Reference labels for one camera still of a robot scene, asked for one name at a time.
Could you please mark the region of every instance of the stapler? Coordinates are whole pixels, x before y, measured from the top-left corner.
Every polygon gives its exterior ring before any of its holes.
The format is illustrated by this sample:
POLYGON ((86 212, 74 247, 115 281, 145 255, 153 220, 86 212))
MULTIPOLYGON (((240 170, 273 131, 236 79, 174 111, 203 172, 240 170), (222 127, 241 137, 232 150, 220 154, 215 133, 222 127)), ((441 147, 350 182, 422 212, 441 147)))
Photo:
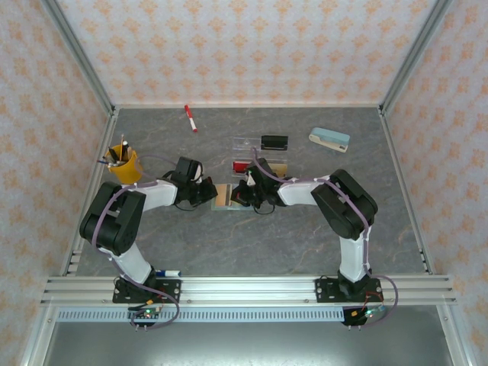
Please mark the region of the stapler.
POLYGON ((349 135, 345 133, 326 130, 325 128, 315 127, 308 136, 309 140, 313 143, 329 147, 341 153, 345 153, 349 146, 349 135))

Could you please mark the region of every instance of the pencil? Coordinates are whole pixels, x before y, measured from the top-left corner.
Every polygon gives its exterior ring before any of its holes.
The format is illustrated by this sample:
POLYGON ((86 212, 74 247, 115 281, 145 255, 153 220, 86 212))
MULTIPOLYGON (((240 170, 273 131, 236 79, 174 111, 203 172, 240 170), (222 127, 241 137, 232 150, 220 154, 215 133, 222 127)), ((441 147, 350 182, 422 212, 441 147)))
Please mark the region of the pencil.
POLYGON ((120 160, 124 159, 124 134, 120 135, 120 160))

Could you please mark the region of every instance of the orange floral wallpaper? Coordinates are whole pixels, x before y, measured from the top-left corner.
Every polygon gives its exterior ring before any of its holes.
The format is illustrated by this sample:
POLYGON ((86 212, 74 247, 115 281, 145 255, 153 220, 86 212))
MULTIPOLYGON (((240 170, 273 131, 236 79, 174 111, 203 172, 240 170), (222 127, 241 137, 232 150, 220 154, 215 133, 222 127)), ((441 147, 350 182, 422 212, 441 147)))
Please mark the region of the orange floral wallpaper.
POLYGON ((115 104, 378 104, 434 3, 60 0, 115 104))
POLYGON ((0 2, 0 355, 20 362, 106 117, 39 0, 0 2))
POLYGON ((488 7, 454 0, 388 118, 426 244, 488 359, 488 7))

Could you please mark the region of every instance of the pen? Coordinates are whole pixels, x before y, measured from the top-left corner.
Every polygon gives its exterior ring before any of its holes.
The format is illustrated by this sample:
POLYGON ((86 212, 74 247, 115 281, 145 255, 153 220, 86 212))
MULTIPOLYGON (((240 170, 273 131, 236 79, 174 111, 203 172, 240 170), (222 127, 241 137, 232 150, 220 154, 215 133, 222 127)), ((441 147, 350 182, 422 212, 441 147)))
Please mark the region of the pen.
POLYGON ((188 118, 190 118, 191 129, 193 130, 193 132, 198 132, 197 127, 195 126, 195 122, 193 121, 193 116, 191 115, 189 106, 185 105, 185 111, 188 118))

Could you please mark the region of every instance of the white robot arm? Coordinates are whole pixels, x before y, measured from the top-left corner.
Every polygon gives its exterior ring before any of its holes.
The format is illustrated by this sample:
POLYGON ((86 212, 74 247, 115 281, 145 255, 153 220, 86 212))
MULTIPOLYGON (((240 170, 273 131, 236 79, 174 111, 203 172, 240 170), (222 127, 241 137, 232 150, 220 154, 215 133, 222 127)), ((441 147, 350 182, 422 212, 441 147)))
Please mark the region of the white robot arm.
MULTIPOLYGON (((202 164, 180 158, 174 171, 146 187, 128 189, 112 205, 100 228, 98 250, 110 256, 123 274, 138 284, 153 288, 154 268, 144 259, 135 243, 142 213, 156 207, 189 201, 193 207, 217 196, 211 178, 203 179, 202 164)), ((121 189, 112 182, 102 184, 80 226, 80 235, 91 240, 101 212, 121 189)))
POLYGON ((364 284, 369 279, 367 271, 370 269, 368 254, 364 250, 364 238, 369 240, 377 205, 349 173, 340 169, 331 175, 308 181, 297 178, 280 180, 276 179, 266 160, 260 158, 248 166, 246 179, 233 190, 232 200, 244 206, 257 208, 264 201, 281 207, 295 204, 318 206, 339 236, 341 291, 348 296, 364 291, 364 284), (365 227, 353 208, 347 205, 344 199, 337 195, 336 190, 331 189, 325 181, 335 185, 348 196, 363 215, 363 219, 366 219, 368 226, 365 227))

